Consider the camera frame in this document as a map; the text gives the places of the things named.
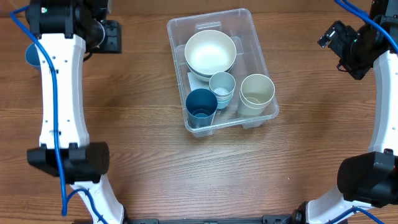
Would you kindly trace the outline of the dark blue bowl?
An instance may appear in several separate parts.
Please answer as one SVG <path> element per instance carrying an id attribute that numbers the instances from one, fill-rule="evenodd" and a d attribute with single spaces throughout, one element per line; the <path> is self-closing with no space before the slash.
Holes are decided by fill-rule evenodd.
<path id="1" fill-rule="evenodd" d="M 193 72 L 193 73 L 195 73 L 195 74 L 197 74 L 197 75 L 199 75 L 199 76 L 206 77 L 206 78 L 210 78 L 212 75 L 214 75 L 214 74 L 206 75 L 206 74 L 204 74 L 204 73 L 200 73 L 200 72 L 196 71 L 195 69 L 193 69 L 193 68 L 188 64 L 188 62 L 186 62 L 186 64 L 187 64 L 187 67 L 190 69 L 191 72 Z M 232 66 L 230 66 L 230 67 L 229 67 L 227 70 L 225 70 L 224 72 L 229 72 L 229 71 L 233 68 L 233 66 L 234 66 L 234 63 L 232 64 Z"/>

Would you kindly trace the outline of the teal small cup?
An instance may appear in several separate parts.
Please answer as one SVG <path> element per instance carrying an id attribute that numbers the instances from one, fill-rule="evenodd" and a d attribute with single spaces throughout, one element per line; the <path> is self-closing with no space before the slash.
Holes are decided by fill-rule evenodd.
<path id="1" fill-rule="evenodd" d="M 226 96 L 216 96 L 218 101 L 229 101 L 233 97 L 233 94 Z"/>

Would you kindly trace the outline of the clear plastic storage bin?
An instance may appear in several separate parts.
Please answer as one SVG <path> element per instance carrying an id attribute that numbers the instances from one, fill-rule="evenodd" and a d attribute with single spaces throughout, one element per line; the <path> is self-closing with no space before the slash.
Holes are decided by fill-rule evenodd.
<path id="1" fill-rule="evenodd" d="M 184 50 L 189 38 L 199 31 L 218 30 L 232 38 L 237 56 L 233 68 L 229 71 L 236 80 L 236 88 L 229 105 L 218 110 L 211 126 L 192 128 L 188 123 L 188 112 L 185 101 L 191 92 L 188 82 L 188 72 Z M 184 124 L 188 131 L 196 138 L 211 136 L 217 130 L 241 125 L 244 129 L 256 128 L 274 119 L 279 114 L 276 97 L 266 106 L 259 116 L 242 117 L 238 114 L 239 91 L 243 80 L 252 74 L 268 76 L 256 28 L 252 15 L 245 8 L 228 11 L 212 12 L 195 16 L 178 17 L 169 20 L 167 24 L 175 72 L 177 76 L 180 101 L 182 104 Z"/>

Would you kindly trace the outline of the grey small cup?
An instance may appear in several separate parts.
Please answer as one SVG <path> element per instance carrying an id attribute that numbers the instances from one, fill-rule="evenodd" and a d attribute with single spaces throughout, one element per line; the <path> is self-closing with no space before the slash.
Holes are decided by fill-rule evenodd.
<path id="1" fill-rule="evenodd" d="M 219 72 L 210 78 L 209 87 L 216 96 L 227 96 L 234 91 L 236 81 L 230 73 Z"/>

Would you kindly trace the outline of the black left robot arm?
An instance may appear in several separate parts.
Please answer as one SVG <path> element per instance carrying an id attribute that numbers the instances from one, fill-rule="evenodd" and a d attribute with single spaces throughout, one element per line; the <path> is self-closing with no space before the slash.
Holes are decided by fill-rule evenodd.
<path id="1" fill-rule="evenodd" d="M 36 48 L 43 121 L 28 163 L 60 180 L 62 215 L 79 195 L 94 223 L 125 223 L 107 172 L 109 147 L 91 142 L 83 111 L 83 64 L 93 54 L 121 52 L 121 28 L 107 19 L 108 0 L 31 1 L 24 32 Z"/>

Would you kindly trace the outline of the cream tumbler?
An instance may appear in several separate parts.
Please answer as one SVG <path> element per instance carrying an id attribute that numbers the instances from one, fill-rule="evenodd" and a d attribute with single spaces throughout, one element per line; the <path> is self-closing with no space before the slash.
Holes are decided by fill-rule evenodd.
<path id="1" fill-rule="evenodd" d="M 264 112 L 266 106 L 270 101 L 261 103 L 258 98 L 249 96 L 245 98 L 241 93 L 239 94 L 238 114 L 242 117 L 259 116 Z"/>
<path id="2" fill-rule="evenodd" d="M 243 80 L 240 95 L 247 106 L 255 109 L 265 108 L 275 95 L 275 86 L 268 76 L 252 74 Z"/>

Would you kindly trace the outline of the pink small cup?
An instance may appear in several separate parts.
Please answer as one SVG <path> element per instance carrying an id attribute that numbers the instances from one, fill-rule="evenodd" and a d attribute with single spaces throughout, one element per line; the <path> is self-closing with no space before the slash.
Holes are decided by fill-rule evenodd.
<path id="1" fill-rule="evenodd" d="M 217 97 L 217 99 L 219 100 L 227 100 L 230 99 L 233 96 L 233 92 L 230 93 L 217 93 L 217 92 L 213 92 L 215 94 L 215 96 Z"/>

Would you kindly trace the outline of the dark blue tumbler front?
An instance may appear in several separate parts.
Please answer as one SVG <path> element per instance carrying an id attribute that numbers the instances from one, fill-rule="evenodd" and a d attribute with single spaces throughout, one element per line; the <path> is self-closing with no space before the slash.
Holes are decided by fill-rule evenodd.
<path id="1" fill-rule="evenodd" d="M 211 126 L 218 107 L 218 100 L 212 91 L 204 88 L 191 91 L 185 105 L 192 128 Z"/>

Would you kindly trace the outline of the cream bowl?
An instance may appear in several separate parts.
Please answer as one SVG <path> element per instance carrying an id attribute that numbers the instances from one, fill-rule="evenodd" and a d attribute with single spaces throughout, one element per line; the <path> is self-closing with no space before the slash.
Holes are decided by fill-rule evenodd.
<path id="1" fill-rule="evenodd" d="M 198 72 L 200 72 L 200 73 L 204 73 L 204 74 L 206 74 L 206 75 L 211 75 L 211 74 L 215 74 L 215 72 L 213 72 L 213 71 L 208 71 L 208 70 L 197 70 L 197 69 L 195 69 L 196 71 L 198 71 Z M 210 78 L 212 77 L 210 77 L 210 78 L 206 78 L 206 77 L 202 77 L 202 76 L 199 76 L 199 75 L 197 75 L 197 74 L 195 74 L 195 73 L 193 73 L 194 74 L 194 76 L 197 78 L 197 79 L 199 79 L 200 81 L 204 81 L 204 82 L 209 82 L 210 81 Z"/>
<path id="2" fill-rule="evenodd" d="M 235 63 L 237 48 L 228 35 L 218 30 L 203 30 L 191 36 L 185 45 L 185 61 L 197 70 L 215 73 Z"/>

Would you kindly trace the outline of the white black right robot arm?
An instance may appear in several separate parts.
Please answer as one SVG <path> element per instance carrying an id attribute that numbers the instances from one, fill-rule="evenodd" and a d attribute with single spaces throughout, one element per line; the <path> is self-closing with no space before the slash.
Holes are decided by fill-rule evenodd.
<path id="1" fill-rule="evenodd" d="M 380 223 L 370 210 L 397 204 L 397 1 L 373 1 L 369 12 L 349 1 L 335 2 L 364 25 L 354 30 L 335 21 L 318 44 L 334 51 L 337 69 L 356 80 L 373 70 L 373 134 L 367 153 L 341 163 L 335 187 L 303 202 L 283 223 L 347 223 L 358 212 Z"/>

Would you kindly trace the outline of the light blue small cup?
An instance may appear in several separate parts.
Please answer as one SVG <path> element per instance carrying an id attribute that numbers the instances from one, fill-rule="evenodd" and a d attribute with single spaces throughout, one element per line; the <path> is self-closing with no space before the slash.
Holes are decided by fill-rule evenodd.
<path id="1" fill-rule="evenodd" d="M 222 110 L 222 109 L 226 108 L 229 105 L 230 101 L 231 101 L 231 98 L 229 98 L 227 100 L 217 100 L 217 102 L 218 102 L 217 109 Z"/>

